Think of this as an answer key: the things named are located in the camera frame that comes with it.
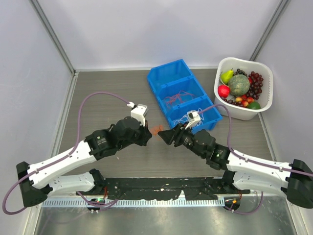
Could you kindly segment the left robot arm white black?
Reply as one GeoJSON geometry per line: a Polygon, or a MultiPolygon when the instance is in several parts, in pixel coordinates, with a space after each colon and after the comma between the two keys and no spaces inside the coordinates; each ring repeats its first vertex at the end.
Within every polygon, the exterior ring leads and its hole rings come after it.
{"type": "Polygon", "coordinates": [[[22,203],[26,208],[38,205],[57,192],[79,191],[100,195],[104,179],[98,170],[67,176],[80,166],[115,155],[118,151],[136,144],[146,146],[152,137],[147,120],[125,117],[107,129],[94,131],[57,156],[37,164],[17,164],[22,203]]]}

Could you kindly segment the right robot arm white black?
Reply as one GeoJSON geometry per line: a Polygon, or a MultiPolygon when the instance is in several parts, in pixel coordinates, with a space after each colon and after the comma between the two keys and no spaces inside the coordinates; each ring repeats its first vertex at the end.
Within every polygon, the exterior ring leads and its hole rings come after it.
{"type": "Polygon", "coordinates": [[[221,188],[226,193],[255,190],[285,197],[302,208],[313,207],[313,172],[295,159],[292,163],[256,158],[216,143],[206,130],[192,133],[185,124],[160,131],[167,145],[185,146],[215,170],[224,170],[221,188]]]}

